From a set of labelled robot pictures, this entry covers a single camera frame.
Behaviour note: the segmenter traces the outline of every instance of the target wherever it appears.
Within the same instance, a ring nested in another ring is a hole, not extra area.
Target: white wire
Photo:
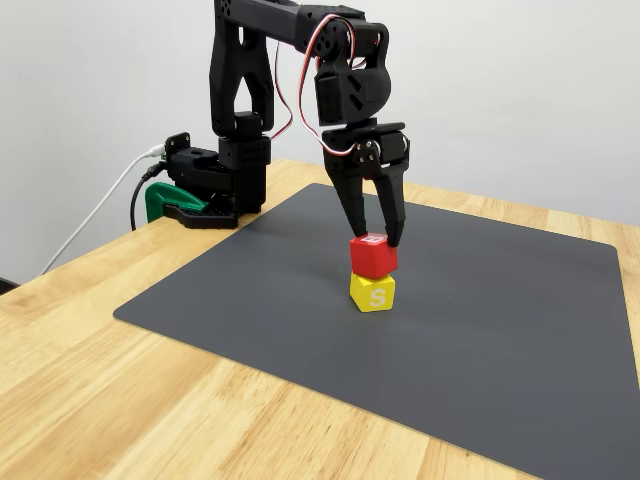
[[[276,133],[274,133],[274,135],[271,137],[272,141],[275,140],[276,138],[278,138],[284,132],[286,132],[289,129],[289,127],[291,126],[291,124],[293,123],[293,112],[289,108],[289,104],[287,103],[287,101],[284,99],[284,95],[282,95],[282,90],[280,90],[280,81],[278,79],[278,59],[279,59],[279,57],[280,57],[280,42],[278,42],[278,47],[276,48],[276,62],[275,62],[275,66],[274,66],[274,70],[275,70],[275,73],[276,73],[276,90],[278,91],[278,96],[280,97],[280,101],[287,108],[287,110],[289,110],[289,121],[287,122],[287,124],[284,127],[282,127],[280,130],[278,130]]]
[[[311,53],[313,52],[313,47],[315,46],[316,40],[317,40],[318,36],[320,35],[320,32],[322,31],[322,29],[331,20],[339,20],[342,23],[344,23],[346,25],[346,27],[349,29],[349,35],[351,36],[351,38],[350,38],[350,40],[351,40],[351,58],[349,59],[349,66],[353,68],[353,59],[355,58],[355,55],[356,55],[356,33],[355,33],[355,30],[353,29],[353,26],[351,25],[351,23],[349,23],[349,21],[346,18],[343,18],[343,17],[341,17],[339,15],[335,15],[335,14],[329,14],[326,17],[324,17],[322,19],[322,21],[318,24],[318,26],[316,27],[315,31],[313,32],[313,35],[311,36],[311,39],[309,40],[309,44],[307,46],[307,51],[306,51],[305,56],[304,56],[304,63],[302,64],[302,73],[300,74],[300,85],[299,85],[299,88],[298,88],[298,113],[300,114],[300,120],[302,121],[302,124],[304,125],[304,127],[311,133],[311,135],[313,135],[316,138],[316,140],[318,142],[320,142],[320,145],[322,145],[322,148],[324,148],[331,155],[336,155],[336,156],[339,156],[339,157],[346,157],[351,152],[353,152],[353,149],[355,148],[355,143],[353,145],[351,145],[351,147],[348,150],[334,150],[334,149],[332,149],[329,145],[324,143],[324,141],[322,140],[320,135],[318,135],[318,132],[316,132],[311,127],[311,125],[309,125],[307,120],[304,118],[304,112],[302,111],[302,90],[304,88],[304,81],[305,81],[305,79],[307,77],[307,70],[309,70],[309,62],[311,61]]]
[[[91,221],[91,219],[96,215],[96,213],[98,213],[98,210],[100,210],[102,208],[102,206],[109,199],[109,197],[113,194],[113,192],[115,192],[116,188],[118,188],[118,186],[122,183],[124,178],[129,174],[129,172],[133,169],[133,167],[135,167],[138,164],[138,162],[140,162],[140,160],[142,160],[144,158],[149,158],[149,157],[159,157],[163,153],[164,153],[164,145],[157,145],[157,146],[153,147],[151,150],[149,150],[148,152],[140,155],[133,162],[131,162],[131,165],[129,165],[126,168],[126,170],[124,172],[122,172],[122,175],[120,175],[120,178],[118,178],[118,180],[116,180],[116,183],[113,184],[113,186],[109,189],[109,191],[104,196],[104,198],[102,200],[100,200],[100,203],[98,203],[96,208],[93,209],[93,211],[89,214],[89,216],[87,218],[85,218],[84,222],[82,222],[80,224],[80,226],[77,228],[77,230],[75,232],[73,232],[73,234],[67,239],[66,242],[64,242],[62,247],[60,247],[60,249],[56,252],[56,254],[51,258],[51,260],[49,260],[49,263],[47,263],[47,266],[44,267],[44,269],[42,270],[40,275],[44,275],[45,273],[47,273],[51,269],[51,267],[56,262],[56,260],[58,260],[60,255],[62,255],[62,253],[71,244],[71,242],[73,242],[75,240],[75,238],[80,234],[80,232],[84,229],[84,227],[86,227],[87,224]]]

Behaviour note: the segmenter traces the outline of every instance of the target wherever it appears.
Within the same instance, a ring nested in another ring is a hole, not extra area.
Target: red wire
[[[311,61],[311,53],[313,52],[313,47],[314,47],[314,45],[316,43],[318,35],[320,35],[320,32],[322,31],[322,29],[331,20],[340,20],[349,29],[349,35],[351,35],[351,57],[349,59],[349,66],[351,68],[353,68],[353,59],[354,59],[355,53],[356,53],[356,34],[355,34],[354,29],[353,29],[353,26],[351,25],[351,23],[349,23],[349,21],[346,18],[343,18],[343,17],[341,17],[339,15],[335,15],[335,14],[327,15],[326,17],[324,17],[322,19],[320,24],[316,27],[315,31],[313,32],[313,35],[311,36],[311,39],[309,40],[309,45],[307,46],[307,51],[306,51],[305,56],[304,56],[304,63],[302,64],[302,73],[300,74],[300,88],[298,89],[298,113],[300,114],[300,120],[302,121],[302,124],[305,126],[305,128],[309,132],[311,132],[311,134],[316,138],[316,140],[318,140],[318,142],[320,142],[320,144],[322,145],[322,148],[324,148],[331,155],[335,155],[335,156],[338,156],[338,157],[346,157],[351,152],[353,152],[353,149],[355,148],[355,144],[351,145],[351,147],[348,150],[334,150],[334,149],[332,149],[331,147],[329,147],[329,145],[327,145],[326,143],[324,143],[322,141],[322,138],[320,138],[318,133],[311,127],[311,125],[309,125],[309,123],[307,122],[307,120],[304,117],[304,112],[302,111],[302,90],[304,89],[304,81],[305,81],[305,79],[307,77],[307,71],[309,70],[309,62]]]
[[[280,82],[278,81],[278,58],[280,56],[280,42],[278,42],[278,47],[276,48],[276,63],[274,66],[274,70],[276,71],[276,90],[278,91],[278,96],[280,97],[280,101],[283,103],[283,105],[285,107],[287,107],[287,110],[289,110],[289,121],[287,122],[287,124],[282,127],[280,130],[278,130],[272,137],[271,140],[275,140],[276,138],[278,138],[280,135],[282,135],[284,132],[286,132],[289,127],[291,126],[291,124],[293,123],[293,112],[291,111],[291,109],[289,108],[289,105],[287,104],[287,101],[284,99],[284,95],[282,95],[282,91],[280,90]]]

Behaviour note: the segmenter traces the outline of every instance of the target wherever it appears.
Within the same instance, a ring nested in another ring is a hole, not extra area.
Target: toy block
[[[382,278],[398,268],[397,250],[387,243],[387,236],[370,233],[350,243],[351,271],[367,278]]]
[[[396,281],[390,275],[377,280],[351,274],[351,298],[361,312],[391,310]]]

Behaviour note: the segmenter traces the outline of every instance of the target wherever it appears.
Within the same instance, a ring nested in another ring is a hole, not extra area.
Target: cable
[[[350,56],[350,59],[349,59],[349,66],[351,68],[353,68],[353,60],[354,60],[355,54],[356,54],[356,33],[355,33],[355,30],[353,29],[353,26],[351,25],[351,23],[349,23],[349,21],[346,18],[343,18],[343,17],[341,17],[339,15],[335,15],[335,14],[329,14],[326,17],[324,17],[322,19],[322,21],[318,24],[318,26],[316,27],[315,31],[313,32],[313,35],[311,36],[311,39],[309,40],[309,45],[307,45],[307,51],[306,51],[306,53],[304,55],[304,63],[302,64],[302,73],[300,74],[300,88],[298,89],[298,113],[300,114],[300,120],[302,121],[302,124],[316,138],[316,140],[318,142],[320,142],[320,145],[322,145],[322,148],[324,148],[331,155],[335,155],[335,156],[338,156],[338,157],[346,157],[351,152],[353,152],[353,149],[355,148],[355,144],[351,145],[351,147],[348,150],[344,150],[344,151],[332,149],[331,147],[329,147],[329,145],[324,143],[322,138],[320,138],[320,135],[318,135],[318,132],[316,132],[311,127],[311,125],[309,125],[309,123],[307,123],[307,120],[304,118],[304,112],[302,111],[302,90],[304,88],[304,81],[307,78],[307,71],[309,70],[309,62],[311,61],[311,53],[313,52],[313,47],[316,44],[316,40],[318,38],[318,35],[320,35],[320,32],[322,31],[322,29],[331,20],[340,20],[349,29],[349,35],[351,36],[351,38],[350,38],[350,40],[351,40],[351,42],[350,42],[351,43],[351,56]]]
[[[276,48],[276,63],[274,66],[274,70],[275,70],[275,76],[276,76],[276,90],[278,91],[278,96],[280,97],[280,101],[283,103],[283,105],[285,107],[287,107],[287,110],[289,110],[289,121],[287,122],[287,124],[282,127],[280,130],[278,130],[272,137],[271,140],[275,140],[276,138],[278,138],[280,135],[282,135],[284,132],[286,132],[289,127],[291,126],[291,124],[293,123],[293,112],[291,111],[291,109],[289,108],[289,105],[287,104],[287,101],[284,99],[284,95],[282,95],[282,91],[280,90],[280,82],[278,81],[278,58],[280,57],[280,42],[278,42],[278,47]]]
[[[151,180],[153,177],[157,177],[162,170],[166,168],[166,164],[163,162],[156,163],[147,169],[147,172],[142,176],[138,185],[136,185],[136,189],[133,191],[133,196],[131,197],[131,206],[129,207],[129,220],[131,220],[131,231],[136,231],[136,200],[138,199],[138,194],[140,193],[140,189],[142,186]]]
[[[133,191],[133,196],[131,197],[131,207],[129,207],[129,220],[131,220],[131,231],[136,231],[136,200],[138,199],[138,194],[140,193],[140,189],[145,184],[146,180],[141,178],[136,185],[136,189]]]
[[[56,252],[56,254],[53,256],[53,258],[51,258],[51,260],[49,260],[49,263],[47,263],[47,266],[44,267],[44,269],[42,270],[40,275],[44,275],[45,273],[47,273],[51,269],[51,267],[56,262],[56,260],[58,260],[60,255],[62,255],[62,253],[71,244],[71,242],[73,242],[75,240],[75,238],[80,234],[80,232],[84,229],[84,227],[86,227],[87,224],[91,221],[91,219],[96,215],[96,213],[98,213],[98,210],[100,210],[102,208],[102,206],[105,204],[105,202],[109,199],[109,197],[116,190],[116,188],[118,188],[118,186],[122,183],[124,178],[129,174],[129,172],[133,169],[133,167],[135,167],[138,164],[138,162],[140,160],[142,160],[144,158],[150,158],[150,157],[159,157],[163,153],[164,153],[164,145],[156,145],[151,150],[149,150],[148,152],[145,152],[144,154],[142,154],[138,158],[136,158],[133,162],[131,162],[131,165],[129,165],[126,168],[126,170],[124,172],[122,172],[122,175],[120,175],[120,178],[118,178],[118,180],[116,180],[116,183],[113,184],[113,186],[109,189],[109,191],[104,196],[104,198],[102,200],[100,200],[100,203],[98,203],[96,208],[93,209],[93,211],[80,224],[80,226],[76,229],[76,231],[73,232],[73,234],[71,234],[71,236],[67,239],[66,242],[64,242],[62,247],[60,247],[60,249]]]

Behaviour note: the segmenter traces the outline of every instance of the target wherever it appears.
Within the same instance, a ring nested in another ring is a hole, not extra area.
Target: black mat
[[[375,197],[367,209],[382,231]],[[616,250],[407,216],[391,311],[352,303],[351,231],[335,192],[312,185],[115,316],[539,477],[640,478]]]

